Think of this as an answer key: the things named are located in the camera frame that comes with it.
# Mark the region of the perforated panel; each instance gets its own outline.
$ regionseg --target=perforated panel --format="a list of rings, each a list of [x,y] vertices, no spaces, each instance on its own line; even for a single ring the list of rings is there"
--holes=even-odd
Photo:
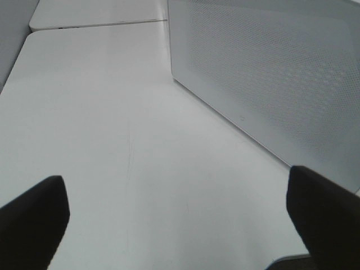
[[[288,164],[355,191],[359,5],[254,2],[169,0],[174,77]]]

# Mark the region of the desk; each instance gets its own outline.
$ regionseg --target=desk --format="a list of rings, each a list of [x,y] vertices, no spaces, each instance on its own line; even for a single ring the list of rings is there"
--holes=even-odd
[[[307,252],[288,168],[173,81],[167,22],[31,34],[0,130],[0,205],[64,177],[52,270],[261,270]]]
[[[32,31],[167,19],[167,0],[40,0]]]

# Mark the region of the table surface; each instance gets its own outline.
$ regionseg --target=table surface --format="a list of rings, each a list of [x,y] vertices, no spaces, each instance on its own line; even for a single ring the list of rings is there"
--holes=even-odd
[[[167,22],[31,34],[0,130],[0,205],[65,180],[50,269],[260,270],[307,252],[288,167],[172,79]]]
[[[167,19],[167,0],[40,0],[32,31]]]

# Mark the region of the white table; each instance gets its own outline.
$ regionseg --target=white table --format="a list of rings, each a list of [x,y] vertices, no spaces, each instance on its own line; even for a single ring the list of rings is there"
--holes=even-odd
[[[32,31],[162,21],[167,0],[40,0]]]
[[[0,130],[0,205],[65,179],[52,270],[261,270],[307,252],[288,168],[173,81],[166,22],[30,35]]]

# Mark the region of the white desk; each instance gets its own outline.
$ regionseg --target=white desk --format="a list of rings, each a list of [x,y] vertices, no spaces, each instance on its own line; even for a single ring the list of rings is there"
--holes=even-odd
[[[167,0],[40,0],[32,31],[167,19]]]
[[[166,22],[39,31],[0,95],[0,205],[64,177],[50,269],[261,270],[306,253],[288,169],[170,73]]]

